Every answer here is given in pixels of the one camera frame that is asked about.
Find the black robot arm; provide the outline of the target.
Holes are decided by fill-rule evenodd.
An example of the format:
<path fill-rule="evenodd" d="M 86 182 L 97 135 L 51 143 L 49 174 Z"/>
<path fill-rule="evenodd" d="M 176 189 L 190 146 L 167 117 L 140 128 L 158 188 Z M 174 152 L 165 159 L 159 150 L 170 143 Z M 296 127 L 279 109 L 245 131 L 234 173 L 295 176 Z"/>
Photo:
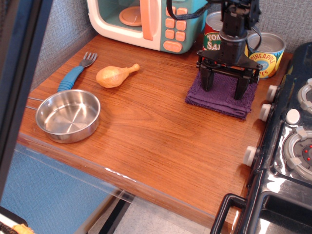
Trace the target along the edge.
<path fill-rule="evenodd" d="M 261 11 L 257 0 L 212 0 L 221 3 L 222 29 L 220 49 L 199 50 L 197 67 L 200 71 L 201 86 L 209 91 L 215 74 L 223 74 L 237 79 L 234 98 L 242 99 L 249 84 L 257 83 L 262 65 L 245 55 L 248 47 L 248 31 L 255 30 Z"/>

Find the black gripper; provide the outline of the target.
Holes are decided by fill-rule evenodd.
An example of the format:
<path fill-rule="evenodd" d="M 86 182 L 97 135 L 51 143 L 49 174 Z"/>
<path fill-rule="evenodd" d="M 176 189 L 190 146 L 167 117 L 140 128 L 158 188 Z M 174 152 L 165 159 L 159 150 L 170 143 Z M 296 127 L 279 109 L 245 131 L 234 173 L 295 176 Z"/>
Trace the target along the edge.
<path fill-rule="evenodd" d="M 222 74 L 237 78 L 234 98 L 243 98 L 248 85 L 259 81 L 262 66 L 245 55 L 246 40 L 221 40 L 217 51 L 197 51 L 197 67 L 200 71 L 201 86 L 204 91 L 212 88 L 215 74 Z"/>

